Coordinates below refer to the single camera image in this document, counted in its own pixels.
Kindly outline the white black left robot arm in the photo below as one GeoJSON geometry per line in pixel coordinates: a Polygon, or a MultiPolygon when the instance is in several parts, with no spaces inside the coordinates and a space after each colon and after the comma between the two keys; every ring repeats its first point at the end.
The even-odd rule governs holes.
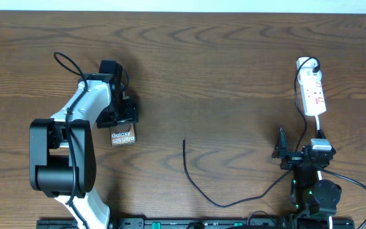
{"type": "Polygon", "coordinates": [[[102,60],[97,73],[80,73],[78,89],[50,118],[29,130],[29,180],[36,191],[62,203],[72,219],[40,219],[37,228],[114,228],[111,209],[94,187],[97,164],[92,128],[133,126],[137,105],[125,95],[125,71],[102,60]]]}

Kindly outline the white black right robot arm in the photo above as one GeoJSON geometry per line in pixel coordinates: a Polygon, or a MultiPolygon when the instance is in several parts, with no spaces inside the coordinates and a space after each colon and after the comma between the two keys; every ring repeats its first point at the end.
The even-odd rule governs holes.
{"type": "Polygon", "coordinates": [[[279,130],[272,157],[281,160],[281,169],[293,172],[290,198],[296,206],[296,212],[283,220],[287,228],[333,227],[342,189],[323,179],[320,170],[329,166],[336,151],[321,130],[317,134],[301,151],[289,151],[285,132],[279,130]]]}

